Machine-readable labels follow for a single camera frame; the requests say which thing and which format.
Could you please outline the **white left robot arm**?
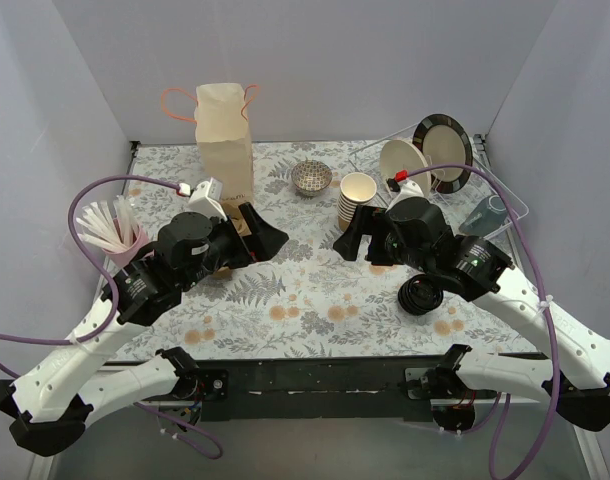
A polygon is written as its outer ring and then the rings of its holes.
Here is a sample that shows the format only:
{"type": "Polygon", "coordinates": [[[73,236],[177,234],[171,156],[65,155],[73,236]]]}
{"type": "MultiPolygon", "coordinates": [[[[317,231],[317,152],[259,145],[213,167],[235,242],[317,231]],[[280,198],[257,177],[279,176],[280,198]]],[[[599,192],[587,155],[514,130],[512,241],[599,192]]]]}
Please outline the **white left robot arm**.
{"type": "Polygon", "coordinates": [[[0,411],[11,417],[9,430],[19,447],[50,457],[126,406],[156,396],[192,400],[204,394],[207,382],[197,362],[180,347],[111,375],[97,372],[204,278],[279,253],[288,234],[263,220],[249,203],[239,211],[250,229],[246,236],[228,217],[176,215],[112,276],[64,341],[27,373],[0,380],[0,411]]]}

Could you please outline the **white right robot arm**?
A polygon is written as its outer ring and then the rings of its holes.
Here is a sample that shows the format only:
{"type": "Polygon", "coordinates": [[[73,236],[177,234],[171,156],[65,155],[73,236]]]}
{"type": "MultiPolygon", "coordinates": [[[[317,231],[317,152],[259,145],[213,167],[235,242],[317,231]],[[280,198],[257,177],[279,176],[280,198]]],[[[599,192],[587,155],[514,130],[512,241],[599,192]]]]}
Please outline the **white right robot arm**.
{"type": "Polygon", "coordinates": [[[371,240],[366,261],[418,270],[399,289],[398,301],[419,316],[437,309],[446,292],[503,321],[541,353],[542,360],[478,353],[455,344],[439,363],[409,381],[427,398],[460,397],[468,390],[504,392],[556,403],[570,423],[598,432],[610,424],[610,340],[591,332],[564,309],[540,298],[511,258],[488,240],[453,233],[441,209],[412,197],[383,209],[360,206],[334,250],[358,256],[371,240]]]}

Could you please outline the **stack of black lids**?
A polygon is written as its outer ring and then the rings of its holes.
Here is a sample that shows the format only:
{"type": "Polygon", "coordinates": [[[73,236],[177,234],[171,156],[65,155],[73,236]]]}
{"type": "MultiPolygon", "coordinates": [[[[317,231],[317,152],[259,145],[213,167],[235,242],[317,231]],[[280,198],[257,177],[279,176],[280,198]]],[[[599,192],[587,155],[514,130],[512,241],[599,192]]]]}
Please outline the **stack of black lids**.
{"type": "Polygon", "coordinates": [[[424,274],[415,275],[407,280],[397,294],[401,308],[414,316],[425,315],[437,309],[443,298],[443,290],[424,274]]]}

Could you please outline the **beige paper takeout bag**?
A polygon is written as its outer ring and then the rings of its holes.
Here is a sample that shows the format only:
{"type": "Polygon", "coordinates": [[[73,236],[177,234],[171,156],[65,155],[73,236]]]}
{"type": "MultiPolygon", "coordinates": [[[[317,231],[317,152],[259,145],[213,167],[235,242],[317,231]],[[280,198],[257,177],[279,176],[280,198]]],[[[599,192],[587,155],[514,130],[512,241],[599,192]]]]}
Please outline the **beige paper takeout bag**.
{"type": "Polygon", "coordinates": [[[205,172],[222,183],[222,203],[252,202],[249,94],[237,83],[213,83],[198,86],[196,97],[195,139],[205,172]]]}

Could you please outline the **stack of paper cups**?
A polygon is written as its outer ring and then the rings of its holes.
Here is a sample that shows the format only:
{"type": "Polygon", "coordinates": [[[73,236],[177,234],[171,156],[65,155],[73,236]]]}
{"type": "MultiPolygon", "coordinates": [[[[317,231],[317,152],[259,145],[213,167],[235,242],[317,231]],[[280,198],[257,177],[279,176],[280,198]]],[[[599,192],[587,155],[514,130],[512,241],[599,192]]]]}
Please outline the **stack of paper cups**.
{"type": "Polygon", "coordinates": [[[338,225],[342,231],[348,228],[356,208],[361,205],[367,205],[376,193],[376,182],[365,173],[350,173],[341,180],[337,214],[338,225]]]}

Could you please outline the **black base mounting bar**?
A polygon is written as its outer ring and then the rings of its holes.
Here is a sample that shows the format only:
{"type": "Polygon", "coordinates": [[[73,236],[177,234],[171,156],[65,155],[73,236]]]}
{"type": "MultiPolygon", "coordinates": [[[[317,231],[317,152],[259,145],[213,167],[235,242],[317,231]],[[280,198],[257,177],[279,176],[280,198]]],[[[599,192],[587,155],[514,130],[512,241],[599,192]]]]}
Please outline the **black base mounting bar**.
{"type": "Polygon", "coordinates": [[[167,405],[202,400],[201,420],[388,418],[430,421],[431,398],[454,398],[463,387],[431,392],[418,380],[433,369],[455,379],[449,355],[313,359],[201,360],[198,394],[157,394],[167,405]]]}

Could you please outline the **grey blue ceramic mug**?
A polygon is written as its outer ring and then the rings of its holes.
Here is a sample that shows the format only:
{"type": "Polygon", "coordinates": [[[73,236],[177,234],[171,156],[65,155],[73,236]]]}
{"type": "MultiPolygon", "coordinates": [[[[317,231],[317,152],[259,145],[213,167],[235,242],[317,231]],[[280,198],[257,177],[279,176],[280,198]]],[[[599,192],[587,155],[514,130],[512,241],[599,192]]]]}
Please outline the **grey blue ceramic mug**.
{"type": "Polygon", "coordinates": [[[481,200],[459,226],[464,235],[484,237],[500,228],[507,218],[507,210],[498,195],[481,200]]]}

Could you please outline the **cream ceramic plate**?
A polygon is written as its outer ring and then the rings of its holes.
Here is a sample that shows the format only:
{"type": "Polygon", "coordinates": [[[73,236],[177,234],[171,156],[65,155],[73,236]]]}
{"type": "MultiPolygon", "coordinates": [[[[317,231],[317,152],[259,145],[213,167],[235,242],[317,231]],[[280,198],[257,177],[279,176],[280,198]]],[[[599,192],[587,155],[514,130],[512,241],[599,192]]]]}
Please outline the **cream ceramic plate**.
{"type": "MultiPolygon", "coordinates": [[[[387,180],[394,178],[400,171],[413,172],[428,167],[429,163],[423,153],[411,141],[394,139],[385,142],[380,152],[379,168],[385,186],[393,198],[395,190],[387,185],[387,180]]],[[[408,178],[415,182],[425,198],[429,197],[432,178],[429,171],[408,178]]]]}

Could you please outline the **patterned ceramic bowl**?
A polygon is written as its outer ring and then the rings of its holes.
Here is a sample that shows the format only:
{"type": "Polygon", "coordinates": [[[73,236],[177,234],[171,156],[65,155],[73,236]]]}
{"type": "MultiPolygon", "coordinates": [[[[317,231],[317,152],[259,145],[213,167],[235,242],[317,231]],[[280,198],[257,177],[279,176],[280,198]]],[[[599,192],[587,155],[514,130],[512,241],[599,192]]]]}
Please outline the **patterned ceramic bowl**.
{"type": "Polygon", "coordinates": [[[331,184],[332,171],[323,162],[305,160],[291,170],[291,180],[299,194],[314,197],[331,184]]]}

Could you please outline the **stack of cardboard cup carriers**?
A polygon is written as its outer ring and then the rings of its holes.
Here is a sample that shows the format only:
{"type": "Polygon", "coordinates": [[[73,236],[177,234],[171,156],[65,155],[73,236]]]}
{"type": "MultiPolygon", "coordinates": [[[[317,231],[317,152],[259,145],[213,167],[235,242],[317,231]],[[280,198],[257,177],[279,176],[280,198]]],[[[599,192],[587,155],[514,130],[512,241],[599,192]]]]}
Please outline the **stack of cardboard cup carriers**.
{"type": "MultiPolygon", "coordinates": [[[[250,229],[237,205],[225,204],[222,206],[222,210],[224,214],[231,219],[240,237],[250,234],[250,229]]],[[[221,260],[217,259],[213,248],[211,248],[208,255],[207,266],[212,268],[212,276],[216,279],[227,279],[231,277],[231,268],[225,266],[221,260]]]]}

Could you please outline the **dark rimmed ceramic plate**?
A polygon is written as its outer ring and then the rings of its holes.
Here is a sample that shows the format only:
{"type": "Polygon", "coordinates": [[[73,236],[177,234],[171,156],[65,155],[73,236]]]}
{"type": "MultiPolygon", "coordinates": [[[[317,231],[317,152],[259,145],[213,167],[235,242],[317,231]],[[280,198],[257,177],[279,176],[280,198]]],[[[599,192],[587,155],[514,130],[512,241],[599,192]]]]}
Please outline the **dark rimmed ceramic plate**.
{"type": "Polygon", "coordinates": [[[466,185],[470,171],[456,165],[472,167],[473,150],[468,134],[458,121],[446,114],[431,114],[417,125],[412,143],[428,163],[440,166],[430,173],[435,191],[453,194],[466,185]]]}

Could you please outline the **floral patterned table mat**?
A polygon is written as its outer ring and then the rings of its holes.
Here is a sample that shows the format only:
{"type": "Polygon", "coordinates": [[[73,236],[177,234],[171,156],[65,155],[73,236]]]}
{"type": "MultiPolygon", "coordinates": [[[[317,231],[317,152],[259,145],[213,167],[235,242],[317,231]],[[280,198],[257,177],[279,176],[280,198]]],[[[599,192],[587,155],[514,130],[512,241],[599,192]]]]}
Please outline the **floral patterned table mat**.
{"type": "Polygon", "coordinates": [[[341,179],[357,170],[350,153],[366,141],[259,143],[254,148],[255,207],[289,240],[267,263],[200,282],[182,303],[116,354],[144,361],[180,346],[197,359],[314,358],[442,354],[453,344],[492,353],[527,353],[518,333],[454,295],[421,317],[403,311],[404,266],[344,261],[340,235],[341,179]],[[305,160],[326,164],[331,184],[299,194],[291,170],[305,160]]]}

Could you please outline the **pink straw holder cup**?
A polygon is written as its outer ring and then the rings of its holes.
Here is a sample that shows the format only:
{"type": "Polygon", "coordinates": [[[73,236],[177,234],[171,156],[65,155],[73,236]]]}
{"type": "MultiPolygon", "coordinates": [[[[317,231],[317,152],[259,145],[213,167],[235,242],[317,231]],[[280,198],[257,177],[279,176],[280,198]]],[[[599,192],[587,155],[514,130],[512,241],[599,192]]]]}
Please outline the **pink straw holder cup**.
{"type": "Polygon", "coordinates": [[[146,231],[142,226],[140,226],[138,231],[133,234],[133,243],[128,249],[118,253],[102,249],[102,252],[114,263],[116,267],[122,269],[128,265],[135,258],[138,251],[149,242],[150,240],[146,231]]]}

